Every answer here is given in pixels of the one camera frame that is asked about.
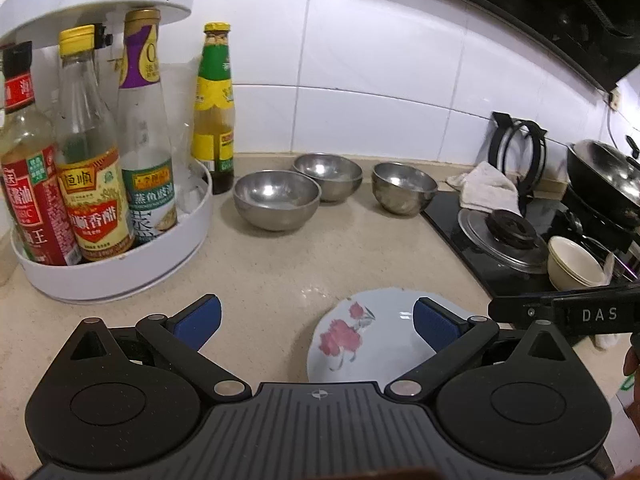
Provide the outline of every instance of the wok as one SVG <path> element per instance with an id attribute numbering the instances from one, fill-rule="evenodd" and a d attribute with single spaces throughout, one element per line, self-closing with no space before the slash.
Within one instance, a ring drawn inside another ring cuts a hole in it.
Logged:
<path id="1" fill-rule="evenodd" d="M 567 173 L 574 191 L 588 205 L 622 227 L 640 226 L 640 150 L 627 142 L 634 158 L 596 140 L 568 147 Z"/>

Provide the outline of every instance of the silver screw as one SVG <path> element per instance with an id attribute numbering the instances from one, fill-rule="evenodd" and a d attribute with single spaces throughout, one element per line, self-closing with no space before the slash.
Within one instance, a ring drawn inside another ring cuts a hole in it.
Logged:
<path id="1" fill-rule="evenodd" d="M 223 397 L 234 397 L 244 392 L 244 384 L 238 381 L 220 381 L 213 391 Z"/>
<path id="2" fill-rule="evenodd" d="M 422 386 L 415 381 L 396 381 L 391 385 L 390 389 L 401 397 L 415 397 L 422 391 Z"/>

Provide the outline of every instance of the black bottle cap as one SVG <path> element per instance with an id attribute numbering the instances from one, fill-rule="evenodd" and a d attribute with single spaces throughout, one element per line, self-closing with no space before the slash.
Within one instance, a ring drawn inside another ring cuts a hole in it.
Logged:
<path id="1" fill-rule="evenodd" d="M 31 69 L 31 41 L 6 47 L 2 51 L 2 72 L 5 79 L 26 74 Z"/>

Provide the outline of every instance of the power outlet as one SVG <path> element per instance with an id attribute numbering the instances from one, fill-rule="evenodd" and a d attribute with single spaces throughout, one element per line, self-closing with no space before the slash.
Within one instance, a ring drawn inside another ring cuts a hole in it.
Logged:
<path id="1" fill-rule="evenodd" d="M 616 87 L 611 91 L 611 94 L 609 97 L 609 107 L 614 112 L 617 112 L 618 108 L 620 108 L 620 101 L 622 101 L 622 94 L 620 93 L 620 90 Z"/>

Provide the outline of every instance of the rotating spice rack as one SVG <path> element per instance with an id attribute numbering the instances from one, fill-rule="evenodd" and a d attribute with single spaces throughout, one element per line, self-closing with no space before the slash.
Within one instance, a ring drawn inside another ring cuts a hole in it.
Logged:
<path id="1" fill-rule="evenodd" d="M 128 10 L 140 7 L 158 8 L 161 24 L 167 24 L 187 18 L 193 0 L 6 0 L 0 6 L 0 44 L 32 41 L 34 48 L 53 46 L 62 30 L 91 23 L 121 24 Z M 196 255 L 209 230 L 212 182 L 199 162 L 191 163 L 190 183 L 190 196 L 198 205 L 181 215 L 176 227 L 153 242 L 101 262 L 73 267 L 32 262 L 14 232 L 12 245 L 27 279 L 45 295 L 76 304 L 120 300 L 166 279 Z"/>

